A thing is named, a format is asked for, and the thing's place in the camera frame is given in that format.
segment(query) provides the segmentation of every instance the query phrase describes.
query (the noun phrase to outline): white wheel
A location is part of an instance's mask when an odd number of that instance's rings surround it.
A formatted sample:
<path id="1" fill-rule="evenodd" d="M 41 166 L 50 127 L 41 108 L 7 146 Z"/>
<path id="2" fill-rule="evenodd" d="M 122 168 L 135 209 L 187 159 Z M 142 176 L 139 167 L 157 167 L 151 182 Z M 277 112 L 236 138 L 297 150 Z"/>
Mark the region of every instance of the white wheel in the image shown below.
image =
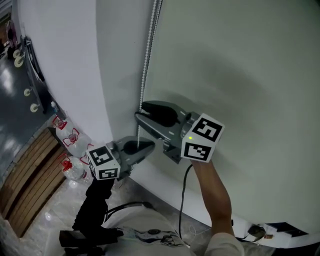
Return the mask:
<path id="1" fill-rule="evenodd" d="M 23 63 L 24 63 L 24 58 L 21 57 L 21 56 L 16 58 L 15 61 L 14 61 L 14 65 L 15 65 L 16 68 L 20 68 Z"/>
<path id="2" fill-rule="evenodd" d="M 20 49 L 17 49 L 13 52 L 13 57 L 16 59 L 20 56 L 21 54 L 21 50 Z"/>
<path id="3" fill-rule="evenodd" d="M 37 112 L 37 111 L 38 111 L 38 107 L 39 107 L 38 104 L 32 103 L 31 106 L 30 106 L 31 112 L 32 112 L 32 113 Z"/>
<path id="4" fill-rule="evenodd" d="M 30 89 L 25 89 L 23 94 L 24 94 L 24 96 L 28 97 L 31 94 L 31 90 Z"/>

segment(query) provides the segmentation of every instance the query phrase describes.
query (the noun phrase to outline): bare forearm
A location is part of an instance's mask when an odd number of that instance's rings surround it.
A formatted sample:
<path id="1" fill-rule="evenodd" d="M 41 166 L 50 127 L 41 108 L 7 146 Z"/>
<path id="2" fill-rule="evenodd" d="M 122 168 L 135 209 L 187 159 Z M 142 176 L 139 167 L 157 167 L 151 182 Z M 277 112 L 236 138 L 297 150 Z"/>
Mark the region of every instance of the bare forearm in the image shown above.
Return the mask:
<path id="1" fill-rule="evenodd" d="M 210 161 L 203 163 L 191 161 L 199 180 L 204 205 L 212 221 L 212 233 L 226 232 L 233 234 L 231 227 L 231 201 L 228 192 Z M 226 230 L 220 230 L 227 223 Z"/>

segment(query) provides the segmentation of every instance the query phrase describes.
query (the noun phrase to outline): white sleeve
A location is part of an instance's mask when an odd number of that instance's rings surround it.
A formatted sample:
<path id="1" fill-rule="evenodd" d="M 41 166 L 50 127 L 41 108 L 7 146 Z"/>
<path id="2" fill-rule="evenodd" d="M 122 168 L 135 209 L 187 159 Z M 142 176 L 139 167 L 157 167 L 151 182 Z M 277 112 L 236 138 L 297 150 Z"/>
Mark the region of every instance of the white sleeve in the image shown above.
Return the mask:
<path id="1" fill-rule="evenodd" d="M 241 243 L 231 234 L 217 233 L 208 244 L 204 256 L 244 256 Z"/>

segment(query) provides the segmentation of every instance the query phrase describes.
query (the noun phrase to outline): wooden bench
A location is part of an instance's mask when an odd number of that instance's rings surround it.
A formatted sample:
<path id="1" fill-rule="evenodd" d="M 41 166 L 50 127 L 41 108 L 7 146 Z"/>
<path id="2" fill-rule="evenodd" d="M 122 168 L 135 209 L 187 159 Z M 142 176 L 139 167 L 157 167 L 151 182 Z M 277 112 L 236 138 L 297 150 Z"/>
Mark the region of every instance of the wooden bench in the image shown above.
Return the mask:
<path id="1" fill-rule="evenodd" d="M 22 155 L 1 188 L 1 215 L 19 238 L 65 180 L 58 159 L 63 152 L 45 129 Z"/>

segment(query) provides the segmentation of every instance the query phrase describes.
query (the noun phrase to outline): wooden slat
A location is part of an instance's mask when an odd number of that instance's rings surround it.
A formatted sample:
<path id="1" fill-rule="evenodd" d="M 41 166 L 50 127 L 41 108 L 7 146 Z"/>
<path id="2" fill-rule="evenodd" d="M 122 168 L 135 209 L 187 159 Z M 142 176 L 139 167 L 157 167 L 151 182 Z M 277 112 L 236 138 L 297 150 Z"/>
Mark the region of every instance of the wooden slat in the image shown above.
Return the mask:
<path id="1" fill-rule="evenodd" d="M 27 180 L 34 173 L 37 167 L 41 164 L 44 158 L 49 154 L 54 147 L 58 145 L 58 141 L 51 136 L 44 144 L 37 150 L 37 152 L 29 159 L 23 170 L 21 171 L 21 177 L 18 177 L 12 184 L 10 190 L 10 198 L 6 203 L 6 206 L 2 212 L 2 216 L 7 219 L 11 213 L 11 209 L 14 207 L 14 202 L 17 195 L 24 187 Z"/>
<path id="2" fill-rule="evenodd" d="M 58 166 L 51 173 L 50 177 L 41 184 L 40 188 L 34 194 L 33 198 L 24 210 L 23 216 L 20 217 L 17 223 L 17 228 L 14 229 L 16 235 L 21 238 L 30 226 L 38 212 L 47 202 L 48 198 L 55 192 L 59 185 L 66 179 L 61 167 Z"/>
<path id="3" fill-rule="evenodd" d="M 18 202 L 16 203 L 10 217 L 8 219 L 12 228 L 16 227 L 18 219 L 21 217 L 22 212 L 29 204 L 31 198 L 33 197 L 32 191 L 34 190 L 37 184 L 42 184 L 51 172 L 60 165 L 60 160 L 58 157 L 64 152 L 64 148 L 60 147 L 54 155 L 49 159 L 49 161 L 41 168 L 41 170 L 36 174 L 34 179 L 28 185 L 26 190 L 23 192 Z"/>
<path id="4" fill-rule="evenodd" d="M 21 171 L 27 163 L 27 158 L 33 156 L 37 150 L 41 147 L 44 141 L 46 141 L 51 136 L 48 129 L 45 129 L 37 139 L 30 145 L 26 152 L 22 155 L 21 159 L 18 161 L 16 166 L 13 168 L 9 176 L 4 182 L 3 187 L 0 190 L 0 211 L 3 212 L 5 206 L 10 198 L 10 191 L 13 183 L 20 176 Z"/>

